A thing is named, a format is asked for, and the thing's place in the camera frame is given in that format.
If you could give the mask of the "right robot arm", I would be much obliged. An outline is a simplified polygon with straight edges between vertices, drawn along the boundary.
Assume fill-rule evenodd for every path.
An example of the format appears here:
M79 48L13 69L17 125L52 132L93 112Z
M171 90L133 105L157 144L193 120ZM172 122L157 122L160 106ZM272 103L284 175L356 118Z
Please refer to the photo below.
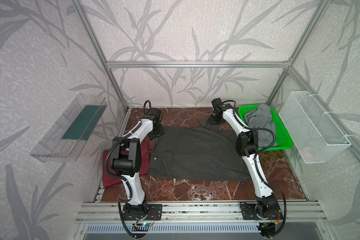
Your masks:
M257 203L254 207L247 207L259 219L268 220L277 217L284 218L286 209L281 209L275 195L275 189L266 180L262 169L259 153L264 152L275 143L276 135L265 128L251 128L240 119L235 111L235 101L222 101L220 98L212 100L213 113L210 116L212 125L228 123L236 133L235 151L245 162L255 188ZM259 131L271 133L272 141L267 147L259 149Z

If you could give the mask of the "dark grey striped shirt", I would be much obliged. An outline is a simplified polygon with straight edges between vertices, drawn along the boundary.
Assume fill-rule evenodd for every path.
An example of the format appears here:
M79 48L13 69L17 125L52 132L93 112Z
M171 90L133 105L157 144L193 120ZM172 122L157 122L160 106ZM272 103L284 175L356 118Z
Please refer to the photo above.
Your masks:
M148 173L168 179L246 182L249 170L235 151L237 135L221 130L207 118L196 128L164 127L156 139Z

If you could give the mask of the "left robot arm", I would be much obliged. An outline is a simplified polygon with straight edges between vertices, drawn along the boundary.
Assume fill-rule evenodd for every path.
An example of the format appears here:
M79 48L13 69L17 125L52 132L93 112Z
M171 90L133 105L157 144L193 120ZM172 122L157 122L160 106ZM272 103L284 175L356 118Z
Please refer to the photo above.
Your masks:
M153 140L165 131L161 125L162 113L157 108L148 108L138 118L138 123L127 134L116 137L106 157L105 169L109 176L120 179L127 193L126 200L119 200L120 218L123 221L158 221L163 206L149 204L140 180L143 163L142 142L148 137Z

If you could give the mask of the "green plastic basket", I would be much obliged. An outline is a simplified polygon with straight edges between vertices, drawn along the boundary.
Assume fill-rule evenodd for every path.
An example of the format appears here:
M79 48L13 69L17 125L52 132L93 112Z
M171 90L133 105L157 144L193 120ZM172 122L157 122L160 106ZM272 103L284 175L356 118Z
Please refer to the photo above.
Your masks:
M259 107L260 105L246 105L241 106L238 109L240 118L245 122L245 115ZM275 112L275 110L270 107L271 113L272 113L272 121L271 123L275 124L275 134L276 134L276 141L275 145L273 147L270 147L266 150L266 152L269 151L279 151L279 150L286 150L293 146L293 140L287 131L286 127L284 126L282 120L278 116L278 114Z

